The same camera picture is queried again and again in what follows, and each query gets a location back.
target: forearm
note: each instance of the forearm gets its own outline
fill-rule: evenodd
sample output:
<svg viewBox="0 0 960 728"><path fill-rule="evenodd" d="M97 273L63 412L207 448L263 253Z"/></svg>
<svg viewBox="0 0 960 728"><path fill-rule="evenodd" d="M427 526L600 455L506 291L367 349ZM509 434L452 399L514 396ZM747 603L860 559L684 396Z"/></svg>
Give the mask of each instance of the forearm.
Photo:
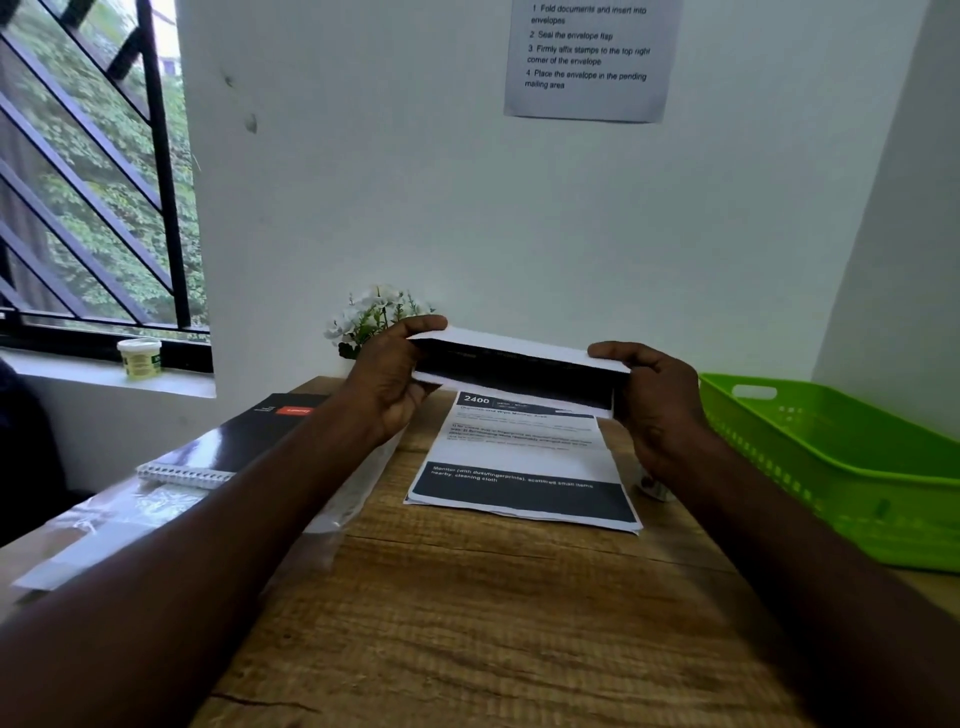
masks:
<svg viewBox="0 0 960 728"><path fill-rule="evenodd" d="M960 625L950 615L712 433L688 438L676 453L665 484L861 717L956 725Z"/></svg>
<svg viewBox="0 0 960 728"><path fill-rule="evenodd" d="M0 631L5 725L170 725L222 668L290 545L370 452L335 396L276 449Z"/></svg>

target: spiral binding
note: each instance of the spiral binding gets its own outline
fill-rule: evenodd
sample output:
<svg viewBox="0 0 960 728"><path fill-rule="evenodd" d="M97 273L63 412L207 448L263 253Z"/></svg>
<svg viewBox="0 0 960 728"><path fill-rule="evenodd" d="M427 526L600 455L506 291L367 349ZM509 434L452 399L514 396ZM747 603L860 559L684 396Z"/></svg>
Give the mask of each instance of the spiral binding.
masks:
<svg viewBox="0 0 960 728"><path fill-rule="evenodd" d="M136 474L144 480L162 480L174 485L185 485L194 488L213 489L223 485L236 473L224 471L198 471L192 468L183 468L178 465L157 465L148 463L136 469Z"/></svg>

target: printed document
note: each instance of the printed document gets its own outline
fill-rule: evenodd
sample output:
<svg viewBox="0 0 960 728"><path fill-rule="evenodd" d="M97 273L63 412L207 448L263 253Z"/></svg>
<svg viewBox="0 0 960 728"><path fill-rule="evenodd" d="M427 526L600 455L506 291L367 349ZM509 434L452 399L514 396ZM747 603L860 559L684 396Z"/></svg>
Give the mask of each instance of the printed document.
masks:
<svg viewBox="0 0 960 728"><path fill-rule="evenodd" d="M460 392L407 503L637 533L596 418Z"/></svg>

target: hand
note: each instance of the hand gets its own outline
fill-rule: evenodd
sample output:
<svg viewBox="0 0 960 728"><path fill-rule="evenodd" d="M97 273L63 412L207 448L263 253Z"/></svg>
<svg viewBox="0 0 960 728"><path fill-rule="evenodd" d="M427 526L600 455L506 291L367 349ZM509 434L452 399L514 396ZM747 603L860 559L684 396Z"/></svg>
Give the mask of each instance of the hand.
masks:
<svg viewBox="0 0 960 728"><path fill-rule="evenodd" d="M643 344L604 341L587 352L631 368L618 393L614 416L634 438L636 457L647 473L665 480L668 460L691 438L710 433L696 371L689 364Z"/></svg>
<svg viewBox="0 0 960 728"><path fill-rule="evenodd" d="M444 328L443 316L413 316L381 331L360 350L342 392L370 408L377 444L407 426L426 396L437 388L411 380L421 354L407 337Z"/></svg>

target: black notebook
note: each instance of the black notebook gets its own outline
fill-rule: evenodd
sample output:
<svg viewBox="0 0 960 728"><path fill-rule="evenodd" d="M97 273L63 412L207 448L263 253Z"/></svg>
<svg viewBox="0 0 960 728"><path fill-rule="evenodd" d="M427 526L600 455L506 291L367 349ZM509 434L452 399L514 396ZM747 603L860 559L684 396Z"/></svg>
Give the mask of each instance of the black notebook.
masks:
<svg viewBox="0 0 960 728"><path fill-rule="evenodd" d="M136 469L148 480L216 488L303 422L325 395L270 395L191 443Z"/></svg>

